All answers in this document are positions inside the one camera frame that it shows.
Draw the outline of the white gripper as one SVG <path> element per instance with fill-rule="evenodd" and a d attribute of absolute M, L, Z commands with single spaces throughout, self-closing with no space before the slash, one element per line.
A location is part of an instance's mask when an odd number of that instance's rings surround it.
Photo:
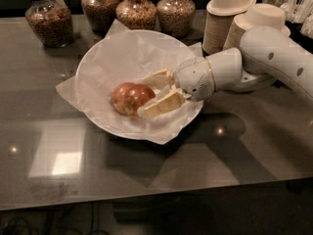
<path fill-rule="evenodd" d="M 140 118 L 155 118 L 177 110 L 185 103 L 185 97 L 192 101 L 208 100 L 215 89 L 212 70 L 204 57 L 184 61 L 175 71 L 158 70 L 142 77 L 140 82 L 160 89 L 153 99 L 138 108 Z"/>

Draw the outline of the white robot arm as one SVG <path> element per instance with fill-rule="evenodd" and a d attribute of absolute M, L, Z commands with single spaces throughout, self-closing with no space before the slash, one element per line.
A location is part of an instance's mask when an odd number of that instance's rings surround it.
<path fill-rule="evenodd" d="M 207 101 L 215 92 L 255 90 L 278 79 L 300 97 L 313 101 L 313 54 L 273 27 L 246 31 L 238 48 L 182 62 L 142 79 L 156 88 L 154 99 L 141 106 L 141 118 L 154 118 L 186 101 Z"/>

